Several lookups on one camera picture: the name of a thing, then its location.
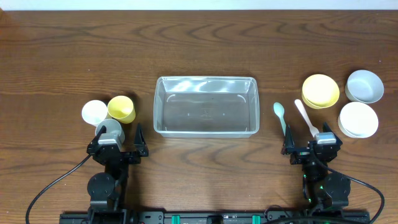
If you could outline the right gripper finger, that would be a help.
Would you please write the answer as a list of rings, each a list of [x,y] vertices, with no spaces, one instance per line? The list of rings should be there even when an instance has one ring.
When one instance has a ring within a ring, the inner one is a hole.
[[[285,134],[284,134],[284,143],[282,145],[283,149],[288,149],[288,148],[293,148],[294,147],[294,139],[292,136],[292,132],[290,129],[290,126],[287,125],[285,129]]]
[[[335,139],[338,138],[338,137],[336,136],[336,134],[333,132],[333,130],[330,128],[330,126],[328,125],[327,122],[324,122],[324,123],[323,123],[322,130],[323,130],[323,133],[327,133],[327,135],[333,136]]]

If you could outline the clear plastic storage container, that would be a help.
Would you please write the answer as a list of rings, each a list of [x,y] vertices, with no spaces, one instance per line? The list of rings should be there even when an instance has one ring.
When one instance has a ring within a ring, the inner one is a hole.
[[[257,81],[253,77],[160,77],[153,124],[165,138],[248,138],[260,128]]]

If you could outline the yellow plastic cup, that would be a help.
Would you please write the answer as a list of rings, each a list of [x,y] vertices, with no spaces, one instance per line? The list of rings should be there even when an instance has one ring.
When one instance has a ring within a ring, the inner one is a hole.
[[[108,114],[121,123],[129,124],[136,118],[133,101],[127,96],[115,96],[108,103]]]

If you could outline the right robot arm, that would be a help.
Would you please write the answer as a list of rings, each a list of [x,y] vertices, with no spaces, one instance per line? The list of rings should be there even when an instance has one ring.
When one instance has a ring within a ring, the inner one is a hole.
[[[342,210],[349,204],[351,181],[328,171],[328,163],[337,157],[342,144],[326,123],[323,131],[302,147],[295,145],[290,127],[285,129],[281,154],[289,155],[292,165],[302,166],[303,195],[310,202],[308,216]]]

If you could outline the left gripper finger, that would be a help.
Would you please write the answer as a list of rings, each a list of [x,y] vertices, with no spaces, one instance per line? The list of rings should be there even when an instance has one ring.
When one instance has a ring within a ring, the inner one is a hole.
[[[136,133],[134,136],[134,146],[138,151],[147,151],[147,144],[144,140],[142,126],[140,123],[137,124]]]
[[[90,146],[96,146],[98,145],[98,141],[101,137],[101,135],[103,133],[106,133],[106,126],[105,125],[101,125],[98,126],[95,130],[95,137],[93,138],[93,140],[90,142]]]

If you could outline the white plastic cup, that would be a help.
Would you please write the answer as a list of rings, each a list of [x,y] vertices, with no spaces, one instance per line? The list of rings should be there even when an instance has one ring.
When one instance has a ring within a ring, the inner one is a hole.
[[[91,100],[82,108],[81,117],[84,122],[92,126],[97,126],[108,118],[108,108],[106,104],[100,100]]]

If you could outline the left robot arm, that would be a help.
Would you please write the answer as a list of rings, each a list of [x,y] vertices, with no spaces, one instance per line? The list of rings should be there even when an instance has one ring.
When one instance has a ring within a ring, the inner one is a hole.
[[[141,158],[149,155],[142,127],[137,125],[134,150],[126,152],[121,151],[119,133],[112,133],[111,128],[104,124],[98,128],[86,152],[94,161],[103,165],[105,170],[88,181],[88,223],[135,223],[136,217],[130,210],[123,208],[123,203],[129,166],[140,164]]]

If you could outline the yellow plastic bowl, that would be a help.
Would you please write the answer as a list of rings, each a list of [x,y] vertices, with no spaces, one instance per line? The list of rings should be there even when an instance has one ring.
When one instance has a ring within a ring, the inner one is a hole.
[[[313,109],[333,106],[340,97],[340,89],[334,79],[323,74],[309,76],[302,85],[302,99]]]

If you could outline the grey plastic cup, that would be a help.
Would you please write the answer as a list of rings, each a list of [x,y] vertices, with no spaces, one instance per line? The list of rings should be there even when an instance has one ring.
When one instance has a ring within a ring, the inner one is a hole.
[[[101,125],[105,125],[106,126],[106,132],[107,133],[111,133],[111,132],[114,132],[114,131],[121,133],[124,136],[124,141],[125,141],[125,134],[124,134],[123,128],[122,128],[121,124],[117,120],[115,120],[115,119],[105,119],[99,125],[97,125],[97,127],[101,126]]]

